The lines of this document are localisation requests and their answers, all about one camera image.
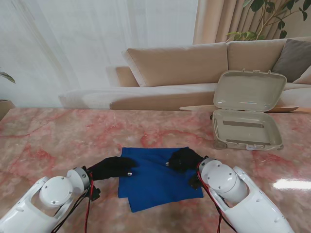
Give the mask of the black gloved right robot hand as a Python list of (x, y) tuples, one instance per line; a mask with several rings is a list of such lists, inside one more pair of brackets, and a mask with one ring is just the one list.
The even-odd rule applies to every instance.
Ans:
[(203, 160), (204, 158), (194, 150), (181, 148), (172, 153), (172, 156), (166, 162), (166, 166), (177, 172), (186, 172), (190, 169), (196, 169)]

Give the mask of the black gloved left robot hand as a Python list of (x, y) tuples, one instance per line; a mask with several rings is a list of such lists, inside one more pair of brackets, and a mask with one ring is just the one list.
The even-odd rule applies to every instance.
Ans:
[(136, 162), (131, 158), (109, 157), (89, 167), (87, 173), (91, 174), (94, 181), (109, 178), (126, 177), (132, 168), (137, 167)]

